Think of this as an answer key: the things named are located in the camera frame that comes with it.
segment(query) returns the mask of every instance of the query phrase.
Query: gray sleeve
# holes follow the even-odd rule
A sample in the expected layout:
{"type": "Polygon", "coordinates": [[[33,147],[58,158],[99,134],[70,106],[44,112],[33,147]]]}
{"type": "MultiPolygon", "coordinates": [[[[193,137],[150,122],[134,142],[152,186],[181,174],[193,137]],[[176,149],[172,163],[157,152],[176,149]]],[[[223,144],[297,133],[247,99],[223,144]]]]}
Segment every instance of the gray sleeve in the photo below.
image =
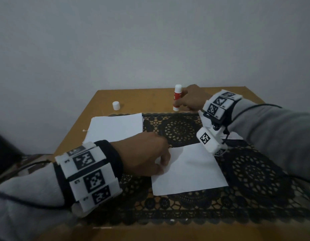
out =
{"type": "MultiPolygon", "coordinates": [[[[255,105],[240,100],[232,119],[255,105]]],[[[228,127],[292,175],[310,180],[310,114],[272,106],[248,110],[228,127]]]]}
{"type": "MultiPolygon", "coordinates": [[[[48,206],[62,206],[53,164],[0,185],[0,191],[20,199],[48,206]]],[[[0,199],[0,240],[33,240],[42,232],[74,219],[69,210],[42,210],[0,199]]]]}

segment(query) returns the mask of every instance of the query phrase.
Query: black lace placemat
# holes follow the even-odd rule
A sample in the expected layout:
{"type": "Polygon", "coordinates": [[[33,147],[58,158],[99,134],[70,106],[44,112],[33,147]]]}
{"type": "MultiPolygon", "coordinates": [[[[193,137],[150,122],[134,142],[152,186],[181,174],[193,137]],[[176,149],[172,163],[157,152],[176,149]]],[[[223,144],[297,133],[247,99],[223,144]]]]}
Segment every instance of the black lace placemat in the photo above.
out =
{"type": "MultiPolygon", "coordinates": [[[[199,143],[196,132],[202,123],[198,114],[143,116],[144,131],[166,137],[170,147],[199,143]]],[[[124,174],[120,183],[123,194],[98,207],[85,220],[96,225],[310,220],[310,211],[295,200],[299,196],[310,201],[307,190],[245,141],[226,143],[229,150],[216,160],[229,186],[153,196],[149,177],[124,174]]]]}

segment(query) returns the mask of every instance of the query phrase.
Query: wall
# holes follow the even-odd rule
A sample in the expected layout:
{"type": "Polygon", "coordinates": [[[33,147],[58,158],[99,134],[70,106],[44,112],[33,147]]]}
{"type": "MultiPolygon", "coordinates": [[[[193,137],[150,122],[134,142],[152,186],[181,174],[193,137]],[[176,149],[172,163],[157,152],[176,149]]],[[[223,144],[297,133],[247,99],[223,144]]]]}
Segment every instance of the wall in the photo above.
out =
{"type": "Polygon", "coordinates": [[[310,0],[0,0],[0,134],[25,153],[96,90],[177,83],[310,111],[310,0]]]}

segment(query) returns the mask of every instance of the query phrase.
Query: table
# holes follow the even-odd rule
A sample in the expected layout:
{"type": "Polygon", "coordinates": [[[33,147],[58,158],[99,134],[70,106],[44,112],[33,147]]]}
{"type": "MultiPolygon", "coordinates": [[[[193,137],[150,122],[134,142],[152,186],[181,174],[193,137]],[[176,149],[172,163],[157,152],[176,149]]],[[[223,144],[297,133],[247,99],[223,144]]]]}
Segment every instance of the table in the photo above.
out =
{"type": "MultiPolygon", "coordinates": [[[[229,90],[244,96],[244,98],[263,103],[246,87],[214,87],[205,88],[210,94],[221,89],[229,90]]],[[[88,129],[90,120],[96,116],[125,113],[155,113],[174,112],[172,108],[174,89],[136,89],[136,90],[101,90],[97,91],[89,104],[81,113],[69,133],[66,135],[54,155],[63,154],[79,145],[85,138],[83,129],[88,129]],[[113,101],[119,101],[121,109],[114,111],[113,101]]],[[[291,222],[289,224],[263,223],[262,225],[241,225],[220,223],[213,225],[176,224],[174,226],[145,226],[92,228],[76,227],[67,229],[58,227],[52,232],[44,234],[40,240],[310,240],[310,223],[291,222]]]]}

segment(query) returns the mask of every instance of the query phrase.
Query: white cap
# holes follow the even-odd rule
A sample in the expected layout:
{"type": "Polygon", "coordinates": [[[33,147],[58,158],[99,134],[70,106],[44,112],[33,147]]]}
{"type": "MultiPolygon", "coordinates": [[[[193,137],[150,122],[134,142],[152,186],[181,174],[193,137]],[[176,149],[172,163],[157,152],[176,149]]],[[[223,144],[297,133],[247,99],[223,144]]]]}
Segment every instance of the white cap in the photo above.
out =
{"type": "Polygon", "coordinates": [[[182,92],[182,86],[181,85],[175,85],[175,93],[181,93],[182,92]]]}
{"type": "Polygon", "coordinates": [[[113,108],[115,111],[119,110],[120,109],[120,104],[118,101],[114,101],[113,102],[113,108]]]}

